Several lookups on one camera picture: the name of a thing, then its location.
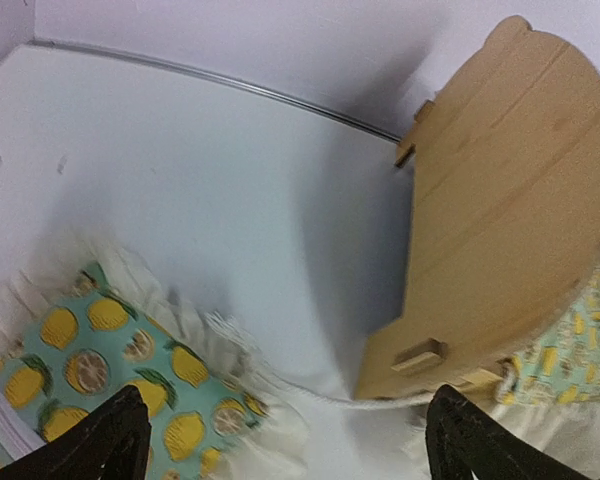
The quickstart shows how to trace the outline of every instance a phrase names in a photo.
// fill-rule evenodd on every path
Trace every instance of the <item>white cord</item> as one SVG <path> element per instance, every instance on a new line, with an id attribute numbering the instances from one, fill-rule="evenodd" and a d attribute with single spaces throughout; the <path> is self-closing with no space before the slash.
<path id="1" fill-rule="evenodd" d="M 224 319 L 219 314 L 206 314 L 205 320 L 209 328 L 216 334 L 230 340 L 247 353 L 249 371 L 270 386 L 288 393 L 295 393 L 310 398 L 319 403 L 351 410 L 389 410 L 427 404 L 433 398 L 432 393 L 414 395 L 396 400 L 347 400 L 321 395 L 310 388 L 285 380 L 275 373 L 273 367 L 264 359 L 262 352 L 256 346 L 253 337 L 237 327 L 230 319 Z"/>

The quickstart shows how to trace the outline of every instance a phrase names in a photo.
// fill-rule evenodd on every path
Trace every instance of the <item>white cloth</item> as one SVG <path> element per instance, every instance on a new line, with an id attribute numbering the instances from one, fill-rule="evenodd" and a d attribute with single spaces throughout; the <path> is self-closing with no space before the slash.
<path id="1" fill-rule="evenodd" d="M 300 480 L 308 428 L 300 415 L 264 382 L 253 365 L 253 352 L 231 325 L 218 316 L 201 318 L 188 304 L 172 305 L 141 258 L 106 235 L 68 232 L 44 243 L 29 263 L 0 285 L 0 353 L 28 324 L 39 319 L 55 298 L 67 293 L 76 274 L 98 261 L 110 285 L 174 337 L 189 345 L 216 374 L 237 382 L 269 406 L 260 428 L 242 437 L 224 456 L 215 480 Z"/>
<path id="2" fill-rule="evenodd" d="M 600 478 L 600 403 L 506 406 L 494 402 L 486 411 L 529 445 L 588 478 Z M 410 429 L 408 436 L 405 453 L 429 476 L 424 431 Z"/>

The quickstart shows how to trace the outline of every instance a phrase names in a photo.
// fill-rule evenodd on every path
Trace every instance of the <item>white lace fabric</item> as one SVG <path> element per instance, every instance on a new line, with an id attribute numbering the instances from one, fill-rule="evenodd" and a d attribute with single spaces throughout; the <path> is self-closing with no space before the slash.
<path id="1" fill-rule="evenodd" d="M 27 265 L 0 285 L 0 354 L 55 299 L 68 293 L 79 270 L 97 261 L 121 298 L 191 347 L 217 376 L 230 379 L 269 407 L 262 425 L 227 452 L 214 480 L 300 480 L 306 476 L 308 428 L 258 371 L 257 352 L 219 315 L 198 315 L 192 305 L 172 305 L 143 260 L 106 235 L 68 232 L 45 242 Z"/>

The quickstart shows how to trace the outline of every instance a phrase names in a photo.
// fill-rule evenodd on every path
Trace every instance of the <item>metal edge trim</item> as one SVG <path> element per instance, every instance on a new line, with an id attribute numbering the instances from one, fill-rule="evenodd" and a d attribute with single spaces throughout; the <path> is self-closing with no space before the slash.
<path id="1" fill-rule="evenodd" d="M 371 135 L 380 137 L 384 140 L 388 140 L 393 143 L 400 142 L 400 137 L 395 134 L 383 130 L 381 128 L 374 127 L 368 123 L 365 123 L 361 120 L 358 120 L 353 117 L 349 117 L 348 115 L 344 115 L 342 113 L 338 113 L 334 110 L 330 110 L 325 107 L 320 107 L 313 103 L 301 100 L 296 97 L 292 97 L 286 95 L 284 93 L 271 90 L 259 85 L 255 85 L 244 80 L 239 80 L 237 78 L 228 77 L 225 75 L 221 75 L 219 73 L 213 73 L 208 70 L 203 70 L 196 67 L 190 67 L 180 63 L 168 62 L 164 60 L 159 60 L 154 57 L 149 57 L 145 55 L 139 55 L 135 53 L 127 53 L 119 50 L 103 48 L 103 47 L 92 47 L 89 45 L 79 44 L 79 43 L 65 43 L 65 42 L 56 42 L 54 40 L 47 40 L 43 38 L 37 38 L 31 40 L 27 43 L 27 45 L 35 46 L 35 47 L 44 47 L 54 50 L 63 50 L 67 52 L 76 52 L 82 53 L 86 55 L 93 55 L 97 57 L 111 58 L 114 60 L 122 60 L 124 62 L 135 63 L 138 65 L 144 65 L 148 67 L 158 68 L 161 70 L 167 70 L 170 72 L 180 73 L 183 75 L 188 75 L 190 77 L 199 78 L 201 80 L 207 80 L 210 82 L 218 83 L 220 85 L 225 85 L 227 87 L 236 88 L 238 90 L 242 90 L 249 93 L 254 93 L 256 95 L 260 95 L 262 97 L 269 98 L 271 100 L 276 100 L 278 102 L 286 103 L 287 105 L 291 105 L 293 107 L 301 108 L 311 113 L 315 113 L 317 115 L 321 115 L 323 117 L 329 118 L 331 120 L 335 120 L 336 122 L 343 123 L 349 127 L 356 128 L 358 130 L 362 130 L 363 132 L 369 133 Z"/>

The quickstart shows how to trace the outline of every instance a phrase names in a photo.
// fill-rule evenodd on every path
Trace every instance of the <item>lemon print fabric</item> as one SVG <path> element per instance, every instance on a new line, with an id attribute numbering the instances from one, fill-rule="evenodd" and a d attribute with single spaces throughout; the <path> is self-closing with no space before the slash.
<path id="1" fill-rule="evenodd" d="M 139 390 L 151 422 L 149 480 L 211 478 L 267 416 L 264 403 L 214 377 L 191 348 L 126 303 L 96 264 L 0 359 L 0 390 L 47 442 L 125 385 Z"/>
<path id="2" fill-rule="evenodd" d="M 517 379 L 501 403 L 600 401 L 600 263 L 569 311 L 510 362 Z"/>

